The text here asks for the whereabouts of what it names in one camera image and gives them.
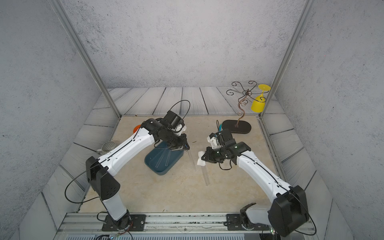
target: metal pole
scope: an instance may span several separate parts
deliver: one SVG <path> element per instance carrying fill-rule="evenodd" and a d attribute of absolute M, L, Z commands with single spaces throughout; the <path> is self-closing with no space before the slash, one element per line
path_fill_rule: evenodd
<path fill-rule="evenodd" d="M 107 88 L 105 87 L 103 81 L 101 80 L 101 77 L 100 77 L 99 73 L 97 72 L 95 66 L 93 65 L 89 55 L 87 54 L 85 47 L 83 46 L 83 44 L 80 41 L 79 36 L 75 32 L 67 14 L 65 13 L 63 6 L 61 5 L 60 0 L 49 0 L 49 3 L 51 4 L 53 10 L 55 11 L 57 17 L 59 18 L 61 24 L 63 25 L 63 27 L 65 29 L 65 31 L 68 33 L 73 44 L 76 46 L 77 51 L 79 52 L 85 65 L 87 66 L 88 70 L 90 71 L 93 79 L 95 80 L 96 84 L 99 86 L 100 91 L 104 95 L 104 97 L 107 100 L 107 102 L 109 103 L 109 105 L 112 107 L 116 116 L 120 119 L 121 118 L 120 111 L 116 107 L 111 95 L 109 94 Z"/>
<path fill-rule="evenodd" d="M 272 97 L 275 94 L 277 87 L 279 86 L 281 78 L 283 77 L 284 71 L 285 71 L 286 67 L 288 66 L 289 60 L 292 57 L 295 46 L 300 39 L 301 33 L 303 32 L 303 29 L 304 29 L 305 24 L 309 18 L 309 15 L 313 9 L 313 5 L 314 5 L 315 1 L 316 0 L 307 0 L 307 2 L 305 3 L 304 9 L 303 9 L 301 16 L 299 18 L 299 22 L 296 25 L 296 28 L 293 32 L 293 35 L 291 37 L 291 40 L 289 42 L 289 45 L 288 45 L 287 50 L 285 52 L 285 55 L 283 57 L 283 60 L 281 61 L 280 67 L 277 70 L 276 76 L 272 82 L 271 90 L 268 93 L 268 96 L 265 100 L 264 111 L 260 114 L 261 119 L 263 118 L 263 116 L 264 116 L 264 114 L 268 108 L 268 105 L 269 105 L 270 101 L 272 100 Z"/>

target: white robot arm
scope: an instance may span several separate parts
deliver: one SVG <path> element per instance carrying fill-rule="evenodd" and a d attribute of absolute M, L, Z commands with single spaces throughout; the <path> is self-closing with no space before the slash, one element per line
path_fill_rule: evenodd
<path fill-rule="evenodd" d="M 244 169 L 263 189 L 272 203 L 270 209 L 259 208 L 251 203 L 240 210 L 240 218 L 245 228 L 255 223 L 271 225 L 277 233 L 286 237 L 292 231 L 309 220 L 308 206 L 304 190 L 300 186 L 292 187 L 276 176 L 243 142 L 236 143 L 228 129 L 212 133 L 207 141 L 211 147 L 199 152 L 197 164 L 206 162 L 223 163 L 230 159 Z"/>
<path fill-rule="evenodd" d="M 98 193 L 108 211 L 108 217 L 118 229 L 126 229 L 131 223 L 127 208 L 119 196 L 120 184 L 114 179 L 119 170 L 147 146 L 163 140 L 170 150 L 189 150 L 183 119 L 172 111 L 164 118 L 150 118 L 130 138 L 111 152 L 86 161 L 87 179 Z"/>

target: blue object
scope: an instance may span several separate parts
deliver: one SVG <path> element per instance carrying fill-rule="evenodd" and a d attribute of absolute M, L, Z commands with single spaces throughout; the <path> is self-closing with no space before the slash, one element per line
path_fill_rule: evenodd
<path fill-rule="evenodd" d="M 171 151 L 167 149 L 166 142 L 161 142 L 157 147 L 146 155 L 144 163 L 156 174 L 164 175 L 183 156 L 184 151 Z"/>

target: orange object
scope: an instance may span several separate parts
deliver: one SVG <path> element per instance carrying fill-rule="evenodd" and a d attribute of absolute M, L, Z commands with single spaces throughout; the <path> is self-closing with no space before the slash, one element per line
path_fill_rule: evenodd
<path fill-rule="evenodd" d="M 135 133 L 139 128 L 140 128 L 141 125 L 137 125 L 134 129 L 133 129 L 133 133 Z"/>

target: beige tile floor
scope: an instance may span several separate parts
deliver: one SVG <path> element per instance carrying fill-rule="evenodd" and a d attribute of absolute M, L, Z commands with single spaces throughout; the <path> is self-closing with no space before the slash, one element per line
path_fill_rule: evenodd
<path fill-rule="evenodd" d="M 133 128 L 149 117 L 123 117 L 113 141 L 120 144 Z M 238 212 L 245 205 L 256 202 L 269 204 L 268 198 L 253 179 L 241 168 L 221 170 L 218 164 L 207 163 L 210 185 L 206 186 L 202 170 L 197 166 L 197 153 L 210 144 L 206 138 L 217 132 L 216 120 L 237 119 L 237 116 L 186 117 L 186 134 L 196 171 L 185 152 L 180 160 L 165 174 L 157 175 L 145 163 L 145 156 L 153 149 L 149 146 L 131 159 L 115 176 L 121 184 L 120 196 L 130 212 Z M 248 134 L 233 134 L 236 142 L 245 142 L 257 157 L 273 172 L 272 159 L 255 116 L 246 116 L 252 130 Z M 229 167 L 229 160 L 222 168 Z M 90 188 L 85 200 L 96 197 Z M 105 211 L 99 200 L 84 203 L 79 212 Z"/>

